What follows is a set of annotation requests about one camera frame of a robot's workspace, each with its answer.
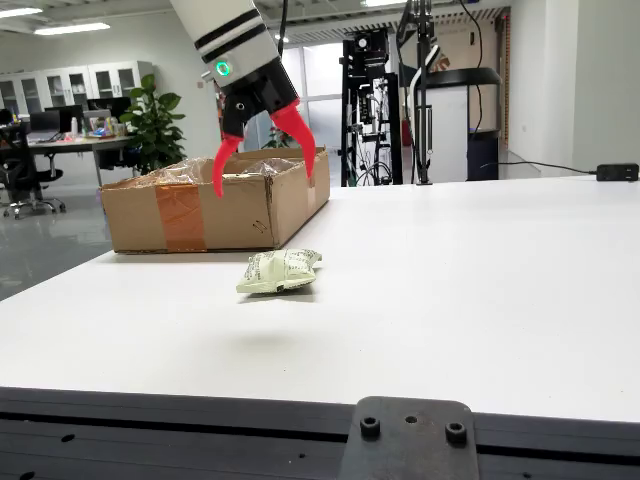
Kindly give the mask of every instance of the white table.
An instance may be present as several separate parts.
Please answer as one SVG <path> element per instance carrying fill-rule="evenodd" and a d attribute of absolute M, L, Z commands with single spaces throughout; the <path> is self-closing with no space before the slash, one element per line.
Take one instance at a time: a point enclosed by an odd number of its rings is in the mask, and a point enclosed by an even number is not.
<path fill-rule="evenodd" d="M 289 243 L 298 294 L 235 293 L 247 253 L 109 253 L 0 303 L 0 385 L 640 421 L 640 184 L 334 190 Z"/>

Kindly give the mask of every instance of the crumpled plastic bag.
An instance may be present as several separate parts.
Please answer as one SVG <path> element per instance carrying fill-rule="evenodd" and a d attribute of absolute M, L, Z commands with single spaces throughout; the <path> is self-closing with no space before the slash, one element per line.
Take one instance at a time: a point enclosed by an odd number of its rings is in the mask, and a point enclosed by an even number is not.
<path fill-rule="evenodd" d="M 277 293 L 293 290 L 316 280 L 313 265 L 322 255 L 313 250 L 275 250 L 258 253 L 236 286 L 238 293 Z"/>
<path fill-rule="evenodd" d="M 265 176 L 277 175 L 298 165 L 296 162 L 285 160 L 284 158 L 266 158 L 255 165 L 251 165 L 242 173 L 260 173 Z"/>

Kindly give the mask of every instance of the black power adapter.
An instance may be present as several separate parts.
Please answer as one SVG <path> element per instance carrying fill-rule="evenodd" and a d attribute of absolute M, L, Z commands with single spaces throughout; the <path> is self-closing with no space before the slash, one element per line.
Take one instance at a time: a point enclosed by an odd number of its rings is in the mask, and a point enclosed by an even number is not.
<path fill-rule="evenodd" d="M 637 182 L 639 173 L 637 163 L 612 163 L 598 165 L 596 178 L 599 182 Z"/>

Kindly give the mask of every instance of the ceiling light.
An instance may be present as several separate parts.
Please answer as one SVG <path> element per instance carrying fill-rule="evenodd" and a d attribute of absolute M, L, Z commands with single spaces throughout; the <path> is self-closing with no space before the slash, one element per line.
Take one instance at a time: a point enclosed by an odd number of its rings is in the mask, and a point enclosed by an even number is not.
<path fill-rule="evenodd" d="M 0 18 L 21 17 L 22 15 L 33 15 L 34 13 L 42 13 L 39 8 L 16 8 L 14 10 L 1 10 Z"/>
<path fill-rule="evenodd" d="M 106 23 L 87 23 L 85 25 L 69 25 L 67 27 L 40 28 L 36 35 L 63 35 L 65 33 L 92 32 L 94 30 L 106 30 L 111 28 Z"/>
<path fill-rule="evenodd" d="M 395 5 L 399 3 L 407 3 L 404 0 L 364 0 L 365 7 L 382 7 L 384 5 Z"/>

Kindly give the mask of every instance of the potted plant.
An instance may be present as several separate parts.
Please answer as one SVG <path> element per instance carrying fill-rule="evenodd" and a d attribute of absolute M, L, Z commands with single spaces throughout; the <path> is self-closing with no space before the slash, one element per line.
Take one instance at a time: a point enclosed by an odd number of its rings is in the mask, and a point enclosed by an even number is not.
<path fill-rule="evenodd" d="M 178 142 L 184 137 L 182 130 L 173 124 L 185 118 L 173 113 L 181 97 L 175 93 L 158 95 L 155 76 L 146 75 L 142 88 L 131 91 L 131 100 L 132 105 L 120 121 L 130 122 L 136 130 L 131 140 L 131 146 L 139 149 L 136 168 L 145 175 L 181 161 L 185 157 L 184 147 Z"/>

